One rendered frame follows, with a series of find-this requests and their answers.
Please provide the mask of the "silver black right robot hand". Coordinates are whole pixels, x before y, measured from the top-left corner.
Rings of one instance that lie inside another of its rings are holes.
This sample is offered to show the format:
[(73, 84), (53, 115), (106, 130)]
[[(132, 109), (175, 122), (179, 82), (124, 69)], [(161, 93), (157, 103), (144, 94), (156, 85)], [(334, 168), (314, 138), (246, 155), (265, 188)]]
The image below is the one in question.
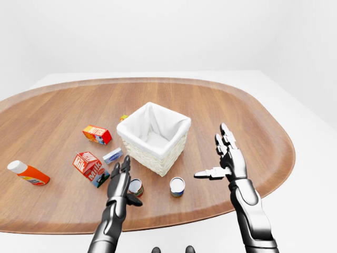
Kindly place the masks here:
[(195, 173), (194, 178), (209, 178), (220, 180), (227, 177), (229, 182), (247, 178), (246, 163), (243, 153), (236, 146), (236, 139), (225, 123), (220, 125), (221, 134), (215, 135), (217, 154), (220, 156), (220, 166)]

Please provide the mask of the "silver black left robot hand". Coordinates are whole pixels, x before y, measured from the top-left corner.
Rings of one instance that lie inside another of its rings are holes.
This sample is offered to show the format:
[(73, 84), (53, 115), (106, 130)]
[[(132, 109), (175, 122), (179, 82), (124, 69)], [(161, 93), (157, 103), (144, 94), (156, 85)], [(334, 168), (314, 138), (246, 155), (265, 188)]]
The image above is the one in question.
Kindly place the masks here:
[(107, 189), (107, 197), (108, 201), (106, 206), (109, 206), (116, 201), (117, 203), (122, 203), (122, 201), (126, 201), (124, 205), (134, 205), (140, 207), (143, 205), (141, 200), (139, 200), (136, 196), (127, 193), (130, 182), (130, 157), (127, 155), (124, 158), (122, 164), (117, 162), (114, 166), (114, 170), (111, 174), (111, 180)]

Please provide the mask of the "white lined wicker basket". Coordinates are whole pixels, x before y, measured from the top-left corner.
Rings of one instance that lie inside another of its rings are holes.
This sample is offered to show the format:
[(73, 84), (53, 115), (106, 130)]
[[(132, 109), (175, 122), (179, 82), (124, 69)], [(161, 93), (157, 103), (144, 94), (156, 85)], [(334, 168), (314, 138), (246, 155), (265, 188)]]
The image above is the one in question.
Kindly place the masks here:
[(116, 127), (129, 155), (165, 176), (184, 150), (191, 119), (152, 102)]

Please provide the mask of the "red labelled tin can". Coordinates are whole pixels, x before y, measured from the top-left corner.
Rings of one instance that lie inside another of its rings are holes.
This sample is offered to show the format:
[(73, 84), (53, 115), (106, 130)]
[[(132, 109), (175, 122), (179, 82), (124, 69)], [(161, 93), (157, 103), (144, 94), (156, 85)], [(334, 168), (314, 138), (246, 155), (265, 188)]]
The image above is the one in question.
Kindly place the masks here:
[(128, 188), (129, 192), (136, 197), (143, 194), (144, 188), (140, 179), (132, 179)]

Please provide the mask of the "small white blue box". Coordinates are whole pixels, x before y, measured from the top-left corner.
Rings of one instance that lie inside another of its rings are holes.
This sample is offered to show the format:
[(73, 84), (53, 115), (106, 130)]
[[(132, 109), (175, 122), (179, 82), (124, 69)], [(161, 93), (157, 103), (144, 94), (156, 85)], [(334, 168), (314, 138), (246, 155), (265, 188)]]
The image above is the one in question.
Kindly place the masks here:
[(122, 149), (117, 148), (111, 151), (110, 153), (106, 154), (105, 156), (103, 156), (103, 160), (105, 161), (106, 164), (110, 164), (116, 159), (118, 159), (119, 157), (121, 157), (122, 155), (123, 155)]

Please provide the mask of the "red milk carton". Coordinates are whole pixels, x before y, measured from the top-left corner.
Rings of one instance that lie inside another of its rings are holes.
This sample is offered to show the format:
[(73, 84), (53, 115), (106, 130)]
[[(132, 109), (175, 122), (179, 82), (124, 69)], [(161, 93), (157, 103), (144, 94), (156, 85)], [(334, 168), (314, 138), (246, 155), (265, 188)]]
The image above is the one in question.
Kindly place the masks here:
[(89, 151), (77, 153), (73, 166), (97, 188), (110, 176), (101, 161)]

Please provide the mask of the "red orange butter box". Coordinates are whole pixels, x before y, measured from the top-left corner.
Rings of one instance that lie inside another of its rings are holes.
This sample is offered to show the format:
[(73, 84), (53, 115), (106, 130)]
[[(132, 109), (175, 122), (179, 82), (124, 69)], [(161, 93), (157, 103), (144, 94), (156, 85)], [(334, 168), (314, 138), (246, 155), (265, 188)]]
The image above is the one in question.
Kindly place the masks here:
[(112, 139), (108, 129), (94, 125), (88, 125), (82, 132), (90, 141), (104, 145), (107, 145)]

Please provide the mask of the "blue yellow labelled tin can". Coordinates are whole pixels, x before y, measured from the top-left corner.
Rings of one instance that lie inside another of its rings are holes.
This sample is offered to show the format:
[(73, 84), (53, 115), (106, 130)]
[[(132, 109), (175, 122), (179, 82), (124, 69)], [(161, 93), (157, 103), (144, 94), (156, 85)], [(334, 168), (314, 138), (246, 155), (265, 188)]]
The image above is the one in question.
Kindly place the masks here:
[(173, 197), (181, 197), (184, 193), (185, 182), (180, 177), (174, 177), (170, 181), (170, 192)]

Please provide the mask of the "orange bottle with white cap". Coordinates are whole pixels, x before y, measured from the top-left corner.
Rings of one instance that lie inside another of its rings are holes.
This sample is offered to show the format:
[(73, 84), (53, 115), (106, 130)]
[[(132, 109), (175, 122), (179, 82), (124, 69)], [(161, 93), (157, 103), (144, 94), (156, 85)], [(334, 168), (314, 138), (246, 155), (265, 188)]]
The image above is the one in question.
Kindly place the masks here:
[(19, 160), (12, 161), (7, 168), (35, 186), (43, 186), (50, 181), (49, 176)]

